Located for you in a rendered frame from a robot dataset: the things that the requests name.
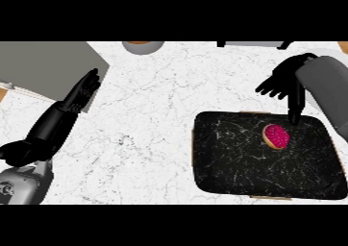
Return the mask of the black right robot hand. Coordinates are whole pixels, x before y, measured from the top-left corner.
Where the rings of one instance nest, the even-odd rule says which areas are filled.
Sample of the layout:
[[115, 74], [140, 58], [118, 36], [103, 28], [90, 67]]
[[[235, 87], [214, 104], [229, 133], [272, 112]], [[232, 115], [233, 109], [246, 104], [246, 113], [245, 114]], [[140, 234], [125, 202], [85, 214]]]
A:
[[264, 79], [255, 88], [255, 93], [267, 95], [279, 100], [288, 98], [288, 120], [292, 125], [298, 123], [300, 114], [304, 108], [304, 88], [295, 77], [297, 70], [317, 56], [304, 53], [288, 57], [273, 68], [270, 76]]

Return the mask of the grey round bowl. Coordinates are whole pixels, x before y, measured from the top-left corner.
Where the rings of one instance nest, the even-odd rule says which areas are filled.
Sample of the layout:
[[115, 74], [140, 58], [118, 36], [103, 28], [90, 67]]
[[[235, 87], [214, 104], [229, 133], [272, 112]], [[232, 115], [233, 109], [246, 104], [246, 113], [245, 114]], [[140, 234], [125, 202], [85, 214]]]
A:
[[127, 52], [134, 55], [150, 55], [162, 46], [162, 41], [149, 41], [144, 43], [135, 43], [124, 41], [121, 43]]

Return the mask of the grey appliance with black legs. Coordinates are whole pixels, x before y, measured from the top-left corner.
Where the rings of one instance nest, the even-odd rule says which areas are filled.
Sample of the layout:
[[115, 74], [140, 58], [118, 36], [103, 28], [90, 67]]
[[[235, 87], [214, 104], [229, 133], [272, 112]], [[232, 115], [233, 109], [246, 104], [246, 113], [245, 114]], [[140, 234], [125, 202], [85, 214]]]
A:
[[217, 46], [255, 46], [255, 47], [275, 47], [277, 50], [285, 50], [289, 46], [289, 41], [218, 41]]

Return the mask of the large flat grey door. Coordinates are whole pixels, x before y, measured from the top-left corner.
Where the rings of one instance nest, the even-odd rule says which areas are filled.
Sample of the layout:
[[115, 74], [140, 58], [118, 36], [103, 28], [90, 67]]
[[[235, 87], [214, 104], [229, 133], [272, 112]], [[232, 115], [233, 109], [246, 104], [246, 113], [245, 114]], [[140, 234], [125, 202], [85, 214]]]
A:
[[0, 41], [0, 87], [38, 99], [60, 101], [92, 68], [103, 80], [109, 64], [84, 41]]

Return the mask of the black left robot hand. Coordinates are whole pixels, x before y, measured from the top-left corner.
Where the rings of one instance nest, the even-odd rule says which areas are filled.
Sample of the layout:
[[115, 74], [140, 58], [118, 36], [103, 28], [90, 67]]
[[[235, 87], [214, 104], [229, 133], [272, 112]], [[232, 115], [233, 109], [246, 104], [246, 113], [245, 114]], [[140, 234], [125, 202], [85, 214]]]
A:
[[13, 167], [48, 160], [57, 152], [72, 130], [78, 114], [100, 86], [92, 68], [73, 85], [64, 99], [55, 101], [39, 116], [26, 138], [0, 147], [0, 160]]

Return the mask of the black marbled tray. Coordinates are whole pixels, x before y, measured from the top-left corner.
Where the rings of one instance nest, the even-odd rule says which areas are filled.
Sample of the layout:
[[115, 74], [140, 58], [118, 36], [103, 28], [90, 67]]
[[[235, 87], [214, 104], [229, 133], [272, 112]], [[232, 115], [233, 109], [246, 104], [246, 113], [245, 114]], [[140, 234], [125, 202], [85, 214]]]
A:
[[[266, 125], [289, 134], [285, 149], [261, 139]], [[192, 173], [196, 187], [211, 193], [341, 200], [348, 182], [320, 120], [270, 113], [203, 111], [193, 120]]]

